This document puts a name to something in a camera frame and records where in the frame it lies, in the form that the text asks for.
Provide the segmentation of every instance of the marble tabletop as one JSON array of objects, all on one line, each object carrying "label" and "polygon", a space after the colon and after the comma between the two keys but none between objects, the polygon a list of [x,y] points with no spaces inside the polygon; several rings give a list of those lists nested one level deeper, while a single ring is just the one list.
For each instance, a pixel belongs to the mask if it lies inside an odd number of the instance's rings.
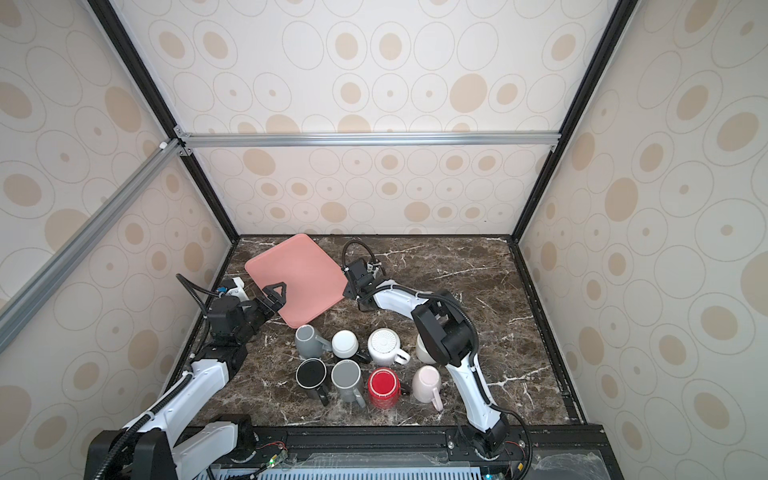
[{"label": "marble tabletop", "polygon": [[[285,237],[244,237],[240,240],[226,277],[240,276],[252,296],[255,284],[244,270],[249,259]],[[313,238],[340,263],[347,237]],[[461,300],[475,323],[480,338],[479,359],[491,392],[499,405],[514,409],[531,424],[568,423],[568,416],[541,343],[520,277],[505,239],[481,237],[362,237],[385,265],[391,278],[417,290],[445,288]],[[349,261],[364,254],[354,246]],[[402,348],[412,355],[405,366],[393,369],[410,383],[423,366],[415,357],[416,327],[391,311],[358,311],[356,303],[343,299],[312,321],[330,340],[341,329],[352,330],[361,346],[375,329],[387,327],[398,333]],[[254,425],[455,425],[466,423],[465,407],[445,367],[441,397],[445,404],[436,412],[431,403],[403,396],[397,406],[378,410],[368,404],[342,402],[332,390],[330,405],[309,399],[296,384],[300,359],[293,345],[295,330],[278,316],[269,320],[248,345],[248,357],[237,375],[199,412],[191,425],[204,425],[221,413],[248,413]],[[333,355],[323,360],[333,365]],[[375,368],[361,365],[363,376]]]}]

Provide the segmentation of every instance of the pink tray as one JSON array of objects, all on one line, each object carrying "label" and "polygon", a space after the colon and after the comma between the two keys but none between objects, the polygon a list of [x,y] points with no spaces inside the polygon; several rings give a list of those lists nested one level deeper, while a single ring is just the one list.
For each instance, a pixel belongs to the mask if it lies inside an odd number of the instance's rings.
[{"label": "pink tray", "polygon": [[341,267],[304,233],[248,260],[245,270],[259,287],[286,283],[286,305],[279,314],[297,329],[343,298]]}]

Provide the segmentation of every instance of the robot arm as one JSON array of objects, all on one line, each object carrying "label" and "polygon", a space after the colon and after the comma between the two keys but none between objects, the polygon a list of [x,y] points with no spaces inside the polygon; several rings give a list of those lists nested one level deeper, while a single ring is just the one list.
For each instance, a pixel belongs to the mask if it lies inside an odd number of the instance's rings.
[{"label": "robot arm", "polygon": [[446,367],[462,396],[467,420],[475,429],[471,442],[478,454],[484,458],[497,455],[509,424],[492,408],[495,402],[477,357],[477,333],[455,298],[447,290],[418,293],[386,279],[372,253],[369,262],[359,258],[342,268],[349,280],[345,296],[356,300],[361,309],[378,307],[414,321],[427,352]]},{"label": "robot arm", "polygon": [[[224,280],[205,312],[212,340],[194,357],[191,371],[122,430],[97,435],[88,449],[85,478],[191,480],[227,453],[243,461],[253,456],[255,439],[248,415],[221,415],[195,436],[176,442],[205,403],[237,374],[248,340],[285,305],[284,283],[262,290],[265,296],[248,300],[239,277]],[[121,473],[124,465],[132,466],[126,475]]]},{"label": "robot arm", "polygon": [[[380,286],[388,285],[395,286],[397,283],[387,280]],[[437,292],[437,295],[453,300],[445,290]],[[415,322],[427,352],[446,367],[462,396],[467,420],[476,430],[471,441],[478,454],[486,458],[496,455],[503,447],[508,424],[501,413],[490,406],[494,402],[493,396],[477,356],[472,355],[476,339],[471,327],[466,321],[459,321],[461,316],[452,312],[454,309],[450,305],[439,300],[421,298],[396,289],[374,293],[373,299],[379,308],[400,313]]]}]

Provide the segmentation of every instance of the metal rail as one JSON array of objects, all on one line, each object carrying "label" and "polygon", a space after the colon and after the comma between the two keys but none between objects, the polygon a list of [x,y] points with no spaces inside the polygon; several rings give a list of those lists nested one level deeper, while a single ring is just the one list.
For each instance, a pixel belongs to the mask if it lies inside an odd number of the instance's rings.
[{"label": "metal rail", "polygon": [[190,134],[179,137],[187,147],[387,147],[414,145],[556,145],[557,131],[473,131],[317,134]]},{"label": "metal rail", "polygon": [[168,161],[180,153],[179,140],[166,140],[80,230],[18,291],[0,313],[0,353],[56,293],[70,273],[134,204]]}]

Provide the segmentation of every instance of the wallpaper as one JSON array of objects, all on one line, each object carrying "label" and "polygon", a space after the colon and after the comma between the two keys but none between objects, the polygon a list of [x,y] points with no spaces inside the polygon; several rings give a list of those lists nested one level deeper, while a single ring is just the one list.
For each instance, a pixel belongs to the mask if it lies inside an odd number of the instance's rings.
[{"label": "wallpaper", "polygon": [[548,145],[200,148],[240,234],[511,233]]},{"label": "wallpaper", "polygon": [[0,478],[82,478],[157,399],[230,243],[173,160],[0,355]]},{"label": "wallpaper", "polygon": [[0,2],[0,307],[164,135],[72,0]]},{"label": "wallpaper", "polygon": [[558,130],[614,1],[121,0],[185,131]]},{"label": "wallpaper", "polygon": [[628,480],[768,472],[766,46],[766,2],[647,2],[522,241]]}]

